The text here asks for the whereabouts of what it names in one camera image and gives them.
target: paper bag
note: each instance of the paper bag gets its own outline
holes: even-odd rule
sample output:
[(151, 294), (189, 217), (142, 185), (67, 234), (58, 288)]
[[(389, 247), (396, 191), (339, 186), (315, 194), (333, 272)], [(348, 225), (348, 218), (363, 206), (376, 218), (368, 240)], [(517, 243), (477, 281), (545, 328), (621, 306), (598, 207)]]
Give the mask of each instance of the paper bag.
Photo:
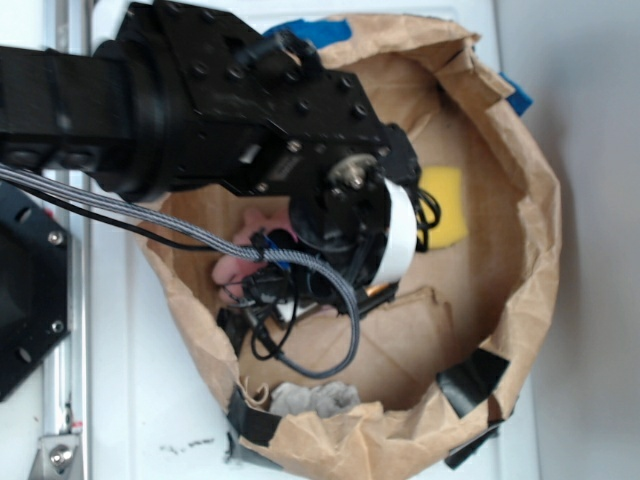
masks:
[[(452, 247), (416, 255), (397, 300), (362, 321), (358, 356), (335, 379), (355, 385), (363, 404), (328, 419), (264, 413), (257, 398), (281, 382), (318, 382), (258, 362), (248, 348), (236, 357), (216, 325), (217, 254), (151, 241), (143, 250), (242, 445), (310, 478), (405, 479), (511, 414), (551, 321), (560, 193), (505, 101), (512, 87), (475, 56), (477, 35), (433, 18), (345, 18), (353, 36), (324, 48), (324, 65), (359, 75), (380, 119), (405, 129), (423, 166), (462, 170), (469, 230)], [(248, 206), (284, 205), (213, 186), (172, 194), (161, 209), (229, 239)], [(345, 318), (317, 316), (295, 327), (286, 353), (319, 370), (343, 357), (348, 338)]]

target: blue tape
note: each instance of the blue tape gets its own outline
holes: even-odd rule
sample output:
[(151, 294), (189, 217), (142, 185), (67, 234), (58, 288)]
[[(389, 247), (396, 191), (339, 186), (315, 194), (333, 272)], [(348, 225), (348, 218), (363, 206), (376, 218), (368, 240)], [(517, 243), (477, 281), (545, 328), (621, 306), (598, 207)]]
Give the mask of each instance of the blue tape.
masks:
[(271, 27), (263, 35), (273, 35), (280, 30), (290, 30), (303, 40), (310, 40), (317, 49), (351, 38), (351, 27), (346, 20), (318, 20), (316, 22), (293, 20)]
[[(280, 247), (278, 247), (276, 242), (271, 240), (268, 235), (265, 235), (264, 238), (267, 240), (267, 245), (269, 245), (270, 249), (272, 249), (272, 250), (279, 250), (280, 249)], [(289, 262), (276, 262), (276, 263), (283, 270), (287, 270), (287, 271), (291, 270), (291, 264)]]
[(531, 105), (533, 105), (533, 98), (527, 95), (522, 87), (507, 77), (504, 72), (500, 72), (500, 76), (516, 89), (515, 92), (507, 97), (507, 102), (511, 104), (511, 107), (515, 110), (518, 116), (521, 117), (522, 114), (526, 112)]

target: white wall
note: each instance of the white wall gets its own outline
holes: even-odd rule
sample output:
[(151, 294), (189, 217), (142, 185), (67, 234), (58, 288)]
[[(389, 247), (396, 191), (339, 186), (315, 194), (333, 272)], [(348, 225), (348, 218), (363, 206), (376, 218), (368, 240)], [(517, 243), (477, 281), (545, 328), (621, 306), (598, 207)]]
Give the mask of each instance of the white wall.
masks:
[(44, 45), (44, 2), (42, 0), (0, 0), (0, 45), (42, 48)]
[(504, 71), (563, 185), (555, 323), (534, 370), (545, 480), (640, 471), (640, 2), (496, 0)]

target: gray braided cable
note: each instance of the gray braided cable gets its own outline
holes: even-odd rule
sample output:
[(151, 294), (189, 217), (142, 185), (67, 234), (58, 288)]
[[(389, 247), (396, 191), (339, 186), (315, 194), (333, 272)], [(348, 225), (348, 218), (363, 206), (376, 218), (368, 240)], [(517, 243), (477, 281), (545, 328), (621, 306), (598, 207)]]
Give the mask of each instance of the gray braided cable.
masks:
[(85, 190), (41, 177), (32, 172), (17, 170), (6, 165), (0, 165), (0, 179), (7, 180), (17, 185), (30, 187), (69, 201), (82, 203), (169, 228), (188, 235), (225, 255), (230, 255), (252, 262), (267, 261), (294, 263), (314, 270), (325, 277), (335, 287), (336, 291), (345, 302), (352, 330), (349, 351), (339, 364), (321, 372), (311, 371), (298, 365), (296, 362), (293, 362), (282, 354), (282, 352), (277, 358), (302, 375), (315, 379), (323, 379), (331, 377), (346, 368), (357, 353), (360, 338), (360, 313), (353, 287), (328, 263), (322, 260), (295, 250), (267, 249), (264, 252), (260, 252), (253, 247), (238, 246), (196, 225), (171, 215), (156, 212), (139, 205), (127, 203), (104, 195), (87, 192)]

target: metal bracket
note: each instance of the metal bracket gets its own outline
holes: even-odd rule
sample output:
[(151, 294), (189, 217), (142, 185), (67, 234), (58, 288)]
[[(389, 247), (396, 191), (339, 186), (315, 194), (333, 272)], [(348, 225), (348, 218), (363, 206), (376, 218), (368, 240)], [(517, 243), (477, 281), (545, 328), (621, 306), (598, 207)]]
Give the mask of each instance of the metal bracket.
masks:
[(0, 183), (0, 401), (68, 334), (70, 235)]
[(82, 480), (80, 435), (42, 437), (28, 480)]

